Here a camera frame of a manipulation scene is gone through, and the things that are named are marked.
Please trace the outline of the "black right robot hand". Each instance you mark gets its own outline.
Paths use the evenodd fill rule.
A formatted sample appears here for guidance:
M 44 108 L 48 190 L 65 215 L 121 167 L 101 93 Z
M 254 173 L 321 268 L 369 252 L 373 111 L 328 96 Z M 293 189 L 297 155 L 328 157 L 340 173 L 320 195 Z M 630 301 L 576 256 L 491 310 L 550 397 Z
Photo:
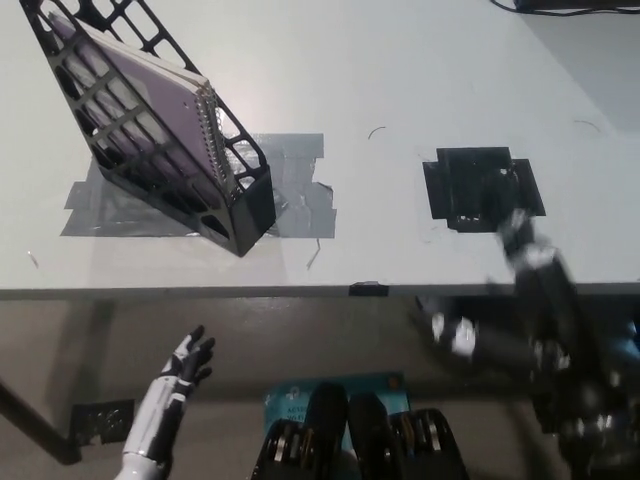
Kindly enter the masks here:
M 483 179 L 481 205 L 516 273 L 542 270 L 558 262 L 558 250 L 536 234 L 533 216 L 520 201 L 519 179 L 513 170 Z

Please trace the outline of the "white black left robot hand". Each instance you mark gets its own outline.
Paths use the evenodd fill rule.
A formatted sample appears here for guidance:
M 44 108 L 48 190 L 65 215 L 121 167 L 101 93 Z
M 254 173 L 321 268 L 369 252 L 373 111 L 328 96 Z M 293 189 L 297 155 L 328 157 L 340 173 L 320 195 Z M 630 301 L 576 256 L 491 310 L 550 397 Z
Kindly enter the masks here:
M 161 466 L 172 458 L 186 403 L 212 373 L 215 339 L 204 334 L 202 325 L 187 334 L 151 382 L 125 443 L 126 455 Z

